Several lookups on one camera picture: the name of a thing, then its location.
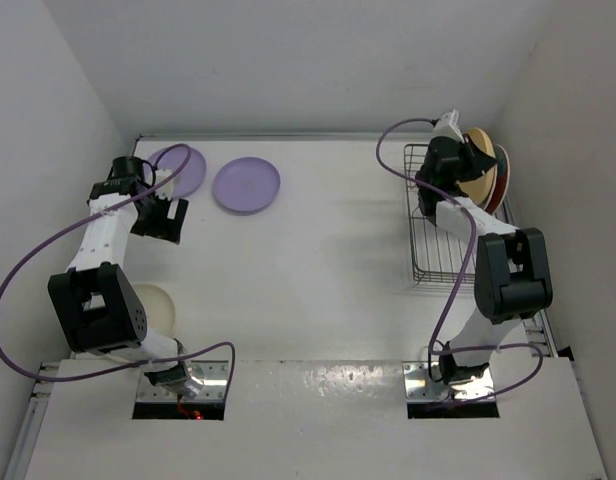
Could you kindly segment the yellow plate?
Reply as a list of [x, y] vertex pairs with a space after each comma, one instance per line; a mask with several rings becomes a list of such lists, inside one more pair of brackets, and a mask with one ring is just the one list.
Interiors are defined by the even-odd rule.
[[[491, 158], [495, 158], [493, 143], [484, 130], [473, 127], [466, 131], [466, 135], [482, 152]], [[497, 166], [494, 165], [479, 178], [472, 181], [459, 182], [458, 186], [475, 204], [487, 204], [492, 196], [496, 174]]]

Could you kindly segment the purple plate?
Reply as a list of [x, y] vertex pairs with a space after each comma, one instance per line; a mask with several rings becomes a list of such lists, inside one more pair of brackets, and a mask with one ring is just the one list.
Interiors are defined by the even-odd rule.
[[223, 209], [250, 215], [270, 206], [280, 188], [281, 175], [271, 162], [259, 157], [241, 157], [217, 172], [212, 193]]
[[[186, 155], [186, 149], [171, 150], [158, 162], [158, 169], [174, 172], [184, 162]], [[165, 194], [170, 192], [172, 199], [186, 198], [203, 184], [206, 172], [205, 157], [198, 150], [190, 148], [190, 158], [185, 168], [172, 182], [159, 189], [156, 194], [160, 198], [165, 198]]]

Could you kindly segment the cream white plate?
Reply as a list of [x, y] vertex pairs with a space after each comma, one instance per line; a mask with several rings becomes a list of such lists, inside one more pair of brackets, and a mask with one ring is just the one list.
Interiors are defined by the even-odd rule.
[[132, 287], [144, 307], [148, 325], [161, 335], [173, 338], [176, 309], [171, 296], [154, 284], [133, 283]]

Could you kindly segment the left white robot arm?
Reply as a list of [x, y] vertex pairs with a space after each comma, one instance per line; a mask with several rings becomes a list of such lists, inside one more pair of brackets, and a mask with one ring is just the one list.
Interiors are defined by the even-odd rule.
[[48, 291], [73, 352], [137, 362], [152, 385], [184, 397], [193, 391], [184, 347], [150, 327], [123, 272], [131, 235], [179, 243], [188, 203], [174, 198], [173, 174], [137, 157], [114, 159], [92, 187], [79, 250], [65, 272], [50, 277]]

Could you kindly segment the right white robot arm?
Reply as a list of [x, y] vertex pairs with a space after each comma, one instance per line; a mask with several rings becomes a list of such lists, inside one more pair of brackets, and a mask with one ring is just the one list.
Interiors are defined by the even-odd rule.
[[469, 137], [436, 136], [415, 175], [421, 213], [464, 242], [468, 257], [462, 265], [475, 267], [475, 310], [437, 354], [444, 384], [480, 376], [516, 325], [553, 300], [543, 233], [496, 219], [460, 188], [495, 164]]

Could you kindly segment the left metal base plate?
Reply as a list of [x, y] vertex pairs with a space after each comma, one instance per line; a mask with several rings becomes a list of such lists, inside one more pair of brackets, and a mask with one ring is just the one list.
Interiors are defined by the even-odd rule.
[[143, 374], [138, 383], [139, 403], [222, 403], [229, 374], [228, 361], [192, 360], [166, 371]]

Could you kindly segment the metal base plate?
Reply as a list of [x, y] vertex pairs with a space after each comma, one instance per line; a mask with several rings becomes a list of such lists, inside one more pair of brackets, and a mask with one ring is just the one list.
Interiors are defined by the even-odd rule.
[[166, 371], [143, 374], [138, 383], [139, 403], [222, 403], [229, 374], [228, 361], [192, 360]]
[[427, 404], [442, 401], [466, 402], [494, 393], [494, 382], [490, 369], [469, 380], [446, 385], [441, 380], [438, 362], [412, 361], [402, 363], [402, 373], [407, 402]]

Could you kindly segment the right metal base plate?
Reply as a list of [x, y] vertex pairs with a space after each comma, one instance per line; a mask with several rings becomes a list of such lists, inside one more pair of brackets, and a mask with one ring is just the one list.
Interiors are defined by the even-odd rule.
[[466, 402], [494, 393], [494, 382], [490, 369], [469, 380], [446, 385], [441, 380], [438, 362], [412, 361], [402, 363], [402, 373], [407, 402], [427, 404], [442, 401]]

